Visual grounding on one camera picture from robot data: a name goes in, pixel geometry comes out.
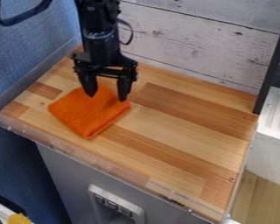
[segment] yellow object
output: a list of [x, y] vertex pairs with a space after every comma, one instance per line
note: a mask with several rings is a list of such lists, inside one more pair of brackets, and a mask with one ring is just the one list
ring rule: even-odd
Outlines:
[[32, 222], [23, 214], [16, 213], [9, 217], [8, 224], [32, 224]]

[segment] clear plastic edge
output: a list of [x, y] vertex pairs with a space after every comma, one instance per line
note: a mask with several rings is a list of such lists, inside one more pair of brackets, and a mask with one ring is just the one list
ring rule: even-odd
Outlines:
[[[45, 60], [35, 66], [27, 75], [23, 76], [19, 81], [12, 85], [5, 92], [0, 94], [0, 111], [3, 107], [8, 105], [13, 99], [20, 95], [25, 89], [27, 89], [34, 81], [36, 81], [41, 75], [47, 72], [51, 67], [58, 63], [61, 59], [66, 57], [68, 53], [72, 52], [81, 43], [81, 36], [77, 35], [66, 42], [62, 47], [56, 50], [53, 54], [47, 57]], [[103, 172], [110, 177], [120, 179], [121, 181], [136, 187], [137, 189], [149, 193], [161, 200], [164, 200], [175, 207], [187, 211], [189, 214], [195, 215], [205, 221], [212, 223], [223, 223], [227, 214], [221, 213], [212, 209], [209, 206], [203, 205], [195, 199], [189, 199], [188, 197], [173, 191], [165, 186], [161, 186], [147, 178], [143, 178], [140, 175], [123, 169], [122, 167], [112, 164], [111, 162], [97, 157], [88, 151], [85, 151], [73, 144], [70, 144], [64, 140], [58, 139], [55, 136], [46, 134], [45, 132], [34, 129], [23, 122], [17, 121], [11, 117], [0, 114], [0, 127], [12, 131], [22, 137], [28, 138], [37, 144], [41, 144], [48, 149], [57, 151], [67, 157], [73, 158], [80, 163], [88, 165], [99, 172]], [[120, 171], [124, 175], [117, 175], [112, 170]], [[139, 181], [145, 181], [152, 185], [153, 190], [146, 186], [138, 185], [131, 179], [138, 179]], [[213, 217], [205, 215], [201, 210], [207, 211], [207, 214], [213, 214]]]

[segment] black cable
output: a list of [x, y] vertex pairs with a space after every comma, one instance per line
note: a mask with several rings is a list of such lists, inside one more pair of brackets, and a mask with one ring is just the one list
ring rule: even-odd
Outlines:
[[31, 18], [31, 17], [39, 14], [41, 11], [46, 10], [50, 6], [51, 2], [52, 2], [52, 0], [43, 0], [35, 8], [28, 10], [26, 12], [23, 12], [15, 17], [11, 17], [11, 18], [1, 19], [1, 13], [0, 13], [0, 25], [9, 26], [9, 25], [18, 24], [18, 23], [26, 20], [27, 18]]
[[128, 26], [129, 29], [130, 29], [129, 40], [128, 40], [127, 42], [125, 42], [125, 43], [123, 43], [122, 41], [120, 41], [120, 43], [121, 43], [122, 45], [127, 46], [127, 45], [130, 44], [130, 42], [131, 42], [131, 41], [133, 40], [133, 38], [134, 38], [133, 27], [132, 27], [128, 22], [125, 22], [124, 20], [122, 20], [122, 19], [120, 19], [120, 18], [117, 19], [117, 23], [118, 23], [118, 24], [122, 24], [122, 25], [126, 25], [126, 26]]

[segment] wooden plank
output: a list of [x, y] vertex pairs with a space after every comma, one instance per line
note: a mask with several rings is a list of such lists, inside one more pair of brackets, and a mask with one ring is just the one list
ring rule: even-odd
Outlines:
[[182, 12], [212, 20], [280, 32], [280, 0], [125, 0], [168, 11]]
[[249, 171], [244, 171], [241, 184], [236, 194], [231, 217], [242, 224], [247, 223], [250, 204], [256, 189], [257, 176]]
[[280, 185], [258, 178], [247, 224], [280, 224]]
[[[239, 175], [256, 125], [255, 97], [151, 66], [140, 65], [139, 73], [142, 78], [129, 95], [131, 112], [91, 141], [47, 111], [48, 104], [80, 86], [70, 59], [43, 75], [38, 91], [29, 88], [15, 99], [26, 110], [14, 110], [14, 117], [30, 127], [26, 135], [221, 221], [235, 189], [230, 179]], [[116, 91], [115, 80], [99, 82]], [[48, 97], [48, 89], [59, 92]], [[228, 124], [239, 129], [233, 132]], [[6, 125], [20, 129], [9, 121]]]
[[243, 86], [241, 84], [238, 83], [234, 83], [231, 81], [227, 81], [227, 80], [222, 80], [220, 78], [216, 78], [213, 76], [208, 76], [208, 75], [201, 75], [200, 73], [195, 73], [193, 71], [190, 70], [186, 70], [183, 68], [180, 68], [178, 66], [174, 66], [174, 65], [168, 65], [166, 63], [154, 60], [154, 59], [147, 59], [129, 52], [125, 52], [124, 53], [127, 57], [130, 57], [136, 61], [140, 61], [143, 62], [145, 64], [154, 66], [154, 67], [162, 67], [163, 69], [168, 69], [171, 70], [173, 72], [179, 73], [179, 74], [185, 74], [187, 76], [191, 76], [193, 78], [198, 78], [200, 80], [203, 81], [208, 81], [208, 82], [212, 82], [214, 84], [218, 84], [221, 85], [223, 87], [227, 87], [227, 88], [232, 88], [232, 89], [236, 89], [236, 90], [240, 90], [242, 92], [245, 93], [250, 93], [252, 95], [257, 95], [258, 94], [258, 89], [253, 88], [253, 87], [247, 87], [247, 86]]
[[[259, 89], [278, 35], [232, 24], [122, 3], [121, 18], [135, 30], [125, 52]], [[122, 29], [126, 39], [130, 31]]]

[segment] orange towel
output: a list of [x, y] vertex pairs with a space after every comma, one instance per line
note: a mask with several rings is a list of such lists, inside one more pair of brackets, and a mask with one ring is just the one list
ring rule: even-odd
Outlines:
[[53, 115], [86, 139], [106, 129], [129, 108], [129, 101], [119, 102], [104, 86], [99, 86], [93, 98], [80, 87], [48, 106]]

